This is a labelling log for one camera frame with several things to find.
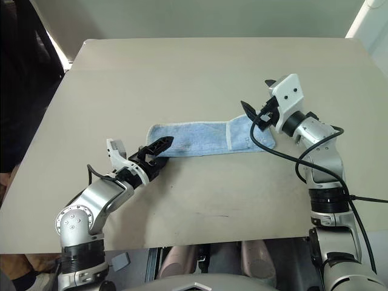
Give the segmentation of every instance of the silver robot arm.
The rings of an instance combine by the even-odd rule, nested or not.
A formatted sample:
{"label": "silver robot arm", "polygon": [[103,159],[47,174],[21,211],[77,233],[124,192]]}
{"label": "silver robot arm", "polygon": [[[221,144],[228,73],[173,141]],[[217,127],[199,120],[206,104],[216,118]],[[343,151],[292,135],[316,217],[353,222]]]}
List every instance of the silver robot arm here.
{"label": "silver robot arm", "polygon": [[[337,130],[321,123],[311,112],[302,113],[303,91],[297,74],[267,80],[271,99],[260,112],[257,125],[261,130],[275,127],[305,149],[327,139]],[[245,102],[247,116],[255,120],[256,111]],[[311,150],[304,160],[330,170],[343,180],[344,167],[332,138]],[[361,247],[353,211],[342,184],[332,175],[305,167],[305,179],[311,199],[309,232],[311,255],[323,278],[326,290],[387,290],[376,274],[361,264]]]}
{"label": "silver robot arm", "polygon": [[[139,149],[129,159],[120,140],[107,140],[107,152],[114,171],[105,176],[89,165],[89,186],[61,210],[55,229],[61,236],[62,273],[58,290],[116,290],[104,281],[109,271],[105,262],[102,228],[112,212],[126,202],[141,184],[147,185],[159,175],[168,158],[146,161],[171,146],[173,137],[163,137]],[[99,177],[92,183],[91,174]]]}

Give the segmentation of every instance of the black cable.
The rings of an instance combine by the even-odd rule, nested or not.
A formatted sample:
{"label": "black cable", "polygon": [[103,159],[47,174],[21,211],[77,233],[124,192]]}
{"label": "black cable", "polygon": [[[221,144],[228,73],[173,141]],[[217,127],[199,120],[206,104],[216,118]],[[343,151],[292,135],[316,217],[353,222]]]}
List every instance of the black cable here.
{"label": "black cable", "polygon": [[97,176],[98,178],[103,179],[103,180],[117,181],[117,178],[112,178],[112,177],[109,177],[109,176],[104,176],[104,175],[96,172],[96,170],[93,169],[90,164],[87,164],[87,171],[88,171],[88,176],[89,176],[89,185],[92,183],[92,174],[94,174],[95,176]]}
{"label": "black cable", "polygon": [[[263,150],[265,150],[265,151],[267,151],[267,152],[269,152],[269,153],[271,153],[271,154],[273,154],[275,156],[279,156],[280,158],[288,159],[289,161],[292,161],[292,162],[297,162],[298,164],[302,164],[302,165],[308,166],[310,168],[319,170],[319,171],[324,172],[324,173],[326,173],[326,174],[328,174],[330,176],[333,176],[342,185],[343,190],[344,190],[344,194],[346,196],[350,197],[349,189],[347,188],[347,185],[346,185],[345,181],[340,176],[338,176],[336,173],[328,170],[327,168],[324,168],[324,167],[312,164],[311,162],[303,161],[302,159],[298,159],[298,158],[296,158],[294,156],[286,155],[285,153],[281,153],[281,152],[278,152],[276,150],[272,150],[272,149],[266,147],[265,145],[261,144],[255,138],[255,136],[253,135],[253,131],[255,130],[255,126],[257,125],[257,122],[258,122],[258,120],[260,119],[260,117],[262,115],[263,115],[262,113],[259,113],[258,115],[256,115],[255,119],[252,122],[252,126],[250,127],[250,139],[253,141],[254,144],[256,144],[259,148],[261,148],[261,149],[263,149]],[[350,208],[353,210],[353,213],[354,213],[354,216],[356,218],[356,221],[357,221],[357,223],[358,223],[358,225],[360,227],[361,233],[363,234],[363,238],[365,240],[365,245],[366,245],[366,248],[367,248],[367,251],[368,251],[368,255],[369,255],[369,259],[370,259],[370,265],[372,267],[372,270],[375,273],[377,273],[377,271],[376,271],[376,264],[375,264],[375,258],[373,256],[372,248],[370,246],[370,242],[369,242],[367,233],[365,231],[363,222],[361,221],[361,218],[360,218],[360,216],[359,216],[359,214],[357,212],[357,209],[356,209],[355,205],[350,200],[349,200],[349,205],[350,205]]]}
{"label": "black cable", "polygon": [[[325,142],[327,141],[330,141],[331,139],[339,136],[339,135],[342,135],[345,131],[341,128],[341,127],[337,127],[337,126],[334,126],[332,125],[332,127],[337,130],[336,133],[333,133],[332,135],[322,139],[321,141],[318,141],[316,144],[312,145],[311,147],[309,147],[307,150],[305,150],[302,155],[300,155],[299,159],[303,159],[309,152],[311,152],[313,149],[319,147],[321,144],[324,144]],[[298,176],[298,178],[303,182],[303,183],[306,183],[306,179],[303,178],[299,172],[299,165],[300,163],[297,162],[295,163],[295,173],[296,175]]]}
{"label": "black cable", "polygon": [[360,196],[355,196],[355,195],[351,195],[350,200],[362,200],[362,201],[369,201],[369,202],[388,203],[388,200],[384,200],[384,199],[360,197]]}

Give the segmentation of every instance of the table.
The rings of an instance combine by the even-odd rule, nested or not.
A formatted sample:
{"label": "table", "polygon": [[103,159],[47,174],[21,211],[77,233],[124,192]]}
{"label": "table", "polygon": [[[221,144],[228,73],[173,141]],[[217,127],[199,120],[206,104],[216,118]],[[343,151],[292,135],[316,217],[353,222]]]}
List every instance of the table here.
{"label": "table", "polygon": [[[386,198],[388,83],[360,42],[324,38],[89,40],[66,73],[0,211],[0,253],[58,252],[58,212],[87,186],[86,164],[111,170],[106,138],[127,153],[156,123],[227,121],[260,107],[265,79],[299,74],[306,112],[341,126],[350,192]],[[274,134],[277,150],[301,152]],[[105,248],[135,249],[305,236],[307,189],[268,153],[173,158],[111,214]],[[356,202],[368,231],[386,205]]]}

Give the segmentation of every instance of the table surface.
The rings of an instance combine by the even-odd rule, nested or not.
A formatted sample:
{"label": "table surface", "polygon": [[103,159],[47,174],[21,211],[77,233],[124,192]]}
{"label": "table surface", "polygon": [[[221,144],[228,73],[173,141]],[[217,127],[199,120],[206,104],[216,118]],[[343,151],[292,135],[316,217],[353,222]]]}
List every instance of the table surface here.
{"label": "table surface", "polygon": [[[111,170],[106,138],[131,154],[153,124],[227,121],[269,98],[265,79],[299,74],[305,111],[341,126],[352,194],[387,198],[388,83],[360,42],[323,38],[86,41],[66,73],[0,211],[0,253],[58,252],[58,212],[87,186],[86,164]],[[301,153],[286,135],[276,149]],[[305,236],[310,199],[294,164],[268,153],[173,158],[112,213],[105,247]],[[386,205],[356,202],[368,231]]]}

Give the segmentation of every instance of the towel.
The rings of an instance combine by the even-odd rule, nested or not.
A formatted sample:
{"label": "towel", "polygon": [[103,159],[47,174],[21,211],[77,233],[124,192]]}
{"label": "towel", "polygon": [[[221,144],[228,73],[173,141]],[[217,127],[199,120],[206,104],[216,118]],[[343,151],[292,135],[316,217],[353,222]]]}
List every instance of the towel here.
{"label": "towel", "polygon": [[[241,115],[224,122],[184,122],[157,124],[147,134],[147,144],[163,136],[173,136],[169,149],[159,156],[206,156],[223,153],[246,153],[262,151],[249,136],[252,121]],[[261,131],[255,127],[255,138],[266,147],[274,148],[271,131]]]}

